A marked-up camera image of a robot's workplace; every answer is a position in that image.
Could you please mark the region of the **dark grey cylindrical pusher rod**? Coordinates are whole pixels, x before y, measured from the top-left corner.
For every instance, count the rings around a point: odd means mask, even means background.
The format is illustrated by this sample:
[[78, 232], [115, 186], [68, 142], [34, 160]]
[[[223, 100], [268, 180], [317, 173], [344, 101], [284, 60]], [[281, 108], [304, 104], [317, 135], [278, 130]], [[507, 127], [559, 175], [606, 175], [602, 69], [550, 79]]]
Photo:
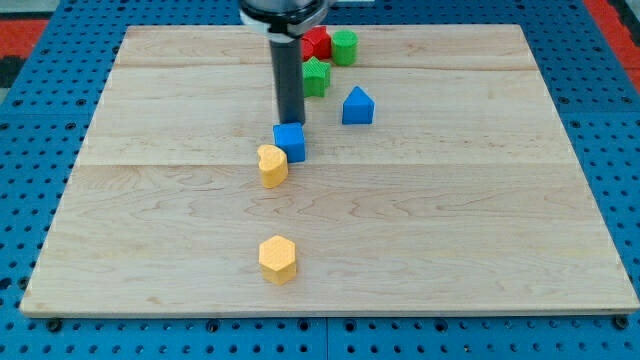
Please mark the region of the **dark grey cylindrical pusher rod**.
[[270, 41], [279, 122], [305, 123], [301, 40]]

